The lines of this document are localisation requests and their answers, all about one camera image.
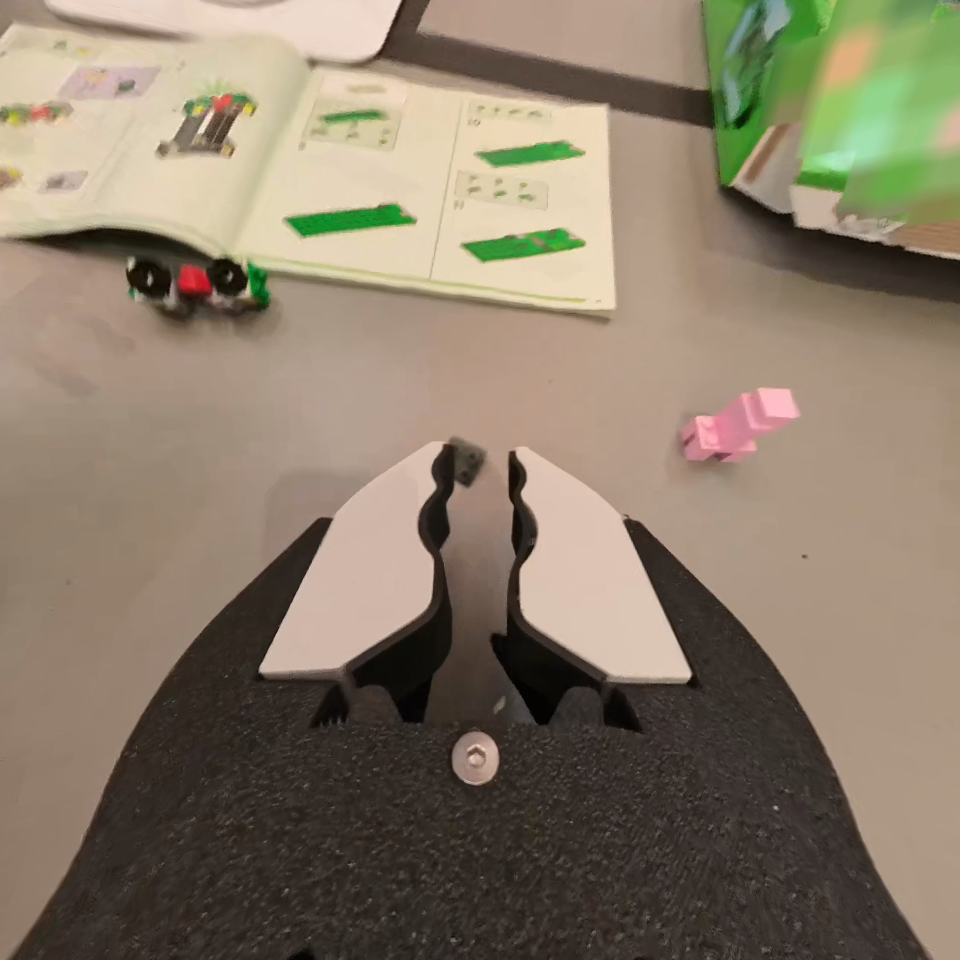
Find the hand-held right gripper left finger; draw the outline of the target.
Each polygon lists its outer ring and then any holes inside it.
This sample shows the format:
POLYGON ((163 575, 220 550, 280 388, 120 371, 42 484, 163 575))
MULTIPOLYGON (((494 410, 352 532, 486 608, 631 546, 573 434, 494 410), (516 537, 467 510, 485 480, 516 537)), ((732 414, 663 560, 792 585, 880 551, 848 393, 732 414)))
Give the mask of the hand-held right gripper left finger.
POLYGON ((442 549, 455 452, 426 443, 336 511, 264 654, 258 677, 390 694, 402 720, 426 720, 452 646, 442 549))

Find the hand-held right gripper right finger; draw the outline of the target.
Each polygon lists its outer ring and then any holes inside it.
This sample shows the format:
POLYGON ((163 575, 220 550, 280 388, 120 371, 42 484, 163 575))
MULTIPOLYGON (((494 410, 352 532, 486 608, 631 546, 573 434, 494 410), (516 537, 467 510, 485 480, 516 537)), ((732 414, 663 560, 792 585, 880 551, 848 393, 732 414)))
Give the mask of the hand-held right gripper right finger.
POLYGON ((534 723, 571 690, 618 719, 624 687, 683 687, 693 668, 656 592, 628 518, 530 447, 510 451, 513 561, 507 626, 493 652, 534 723))

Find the dark grey square brick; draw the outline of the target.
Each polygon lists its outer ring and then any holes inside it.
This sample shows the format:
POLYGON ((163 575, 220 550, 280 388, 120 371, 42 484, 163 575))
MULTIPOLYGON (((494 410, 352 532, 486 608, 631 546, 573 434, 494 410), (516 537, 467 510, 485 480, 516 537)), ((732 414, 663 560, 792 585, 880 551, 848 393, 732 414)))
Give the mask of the dark grey square brick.
POLYGON ((474 485, 487 461, 484 447, 460 437, 451 437, 448 444, 454 450, 453 469, 455 481, 465 488, 474 485))

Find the grey desk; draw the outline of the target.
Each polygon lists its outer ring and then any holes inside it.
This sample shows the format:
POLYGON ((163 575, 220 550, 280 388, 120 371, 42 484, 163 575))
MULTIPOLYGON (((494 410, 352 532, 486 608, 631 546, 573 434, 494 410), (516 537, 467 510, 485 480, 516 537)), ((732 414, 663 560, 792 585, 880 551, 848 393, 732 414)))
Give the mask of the grey desk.
POLYGON ((958 267, 719 191, 698 2, 406 2, 373 64, 600 101, 609 321, 277 281, 250 327, 132 303, 108 235, 2 248, 2 958, 74 858, 198 633, 320 516, 431 440, 453 649, 430 720, 505 695, 508 451, 637 519, 739 618, 816 727, 873 861, 958 958, 958 267), (799 418, 741 462, 680 433, 758 388, 799 418))

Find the pink brick pig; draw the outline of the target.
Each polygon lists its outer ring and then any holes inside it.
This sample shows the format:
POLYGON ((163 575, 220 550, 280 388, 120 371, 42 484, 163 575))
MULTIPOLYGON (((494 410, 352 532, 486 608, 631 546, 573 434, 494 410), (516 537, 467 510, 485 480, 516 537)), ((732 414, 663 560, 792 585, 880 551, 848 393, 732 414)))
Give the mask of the pink brick pig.
POLYGON ((681 453, 690 462, 738 463, 757 452, 759 438, 780 431, 800 415, 789 389, 747 391, 716 414, 693 416, 679 433, 681 453))

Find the small red green brick assembly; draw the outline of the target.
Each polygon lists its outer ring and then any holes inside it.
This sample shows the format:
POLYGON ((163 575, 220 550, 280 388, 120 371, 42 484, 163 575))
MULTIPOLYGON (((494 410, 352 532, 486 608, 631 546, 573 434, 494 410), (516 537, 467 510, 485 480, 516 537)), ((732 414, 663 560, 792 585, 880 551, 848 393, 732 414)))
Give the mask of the small red green brick assembly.
POLYGON ((267 271, 251 261, 218 258, 206 266, 184 263, 173 269, 131 256, 125 267, 129 296, 173 319, 189 319, 198 310, 258 313, 272 302, 267 271))

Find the green instruction booklet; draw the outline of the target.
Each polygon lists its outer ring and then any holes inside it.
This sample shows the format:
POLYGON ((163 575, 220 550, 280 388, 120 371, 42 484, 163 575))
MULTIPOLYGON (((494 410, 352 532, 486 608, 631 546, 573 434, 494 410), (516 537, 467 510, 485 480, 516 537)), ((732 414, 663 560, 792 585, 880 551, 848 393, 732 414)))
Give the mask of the green instruction booklet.
POLYGON ((318 66, 265 35, 2 33, 2 239, 150 234, 208 263, 607 316, 604 104, 318 66))

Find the green cardboard box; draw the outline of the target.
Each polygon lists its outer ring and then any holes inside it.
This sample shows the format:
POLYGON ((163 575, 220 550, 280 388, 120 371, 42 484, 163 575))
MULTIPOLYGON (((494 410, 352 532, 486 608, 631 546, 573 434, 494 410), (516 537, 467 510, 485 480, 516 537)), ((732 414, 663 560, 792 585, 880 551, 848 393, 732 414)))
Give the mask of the green cardboard box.
POLYGON ((959 258, 959 4, 702 2, 721 186, 959 258))

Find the white tablet stand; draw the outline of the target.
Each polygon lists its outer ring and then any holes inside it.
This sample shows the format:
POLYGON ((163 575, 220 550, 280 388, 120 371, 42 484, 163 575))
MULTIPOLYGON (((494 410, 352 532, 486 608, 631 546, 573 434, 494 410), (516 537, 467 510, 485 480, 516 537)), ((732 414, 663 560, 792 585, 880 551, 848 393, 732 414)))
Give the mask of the white tablet stand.
POLYGON ((376 58, 402 1, 47 1, 75 23, 156 37, 273 37, 307 60, 355 66, 376 58))

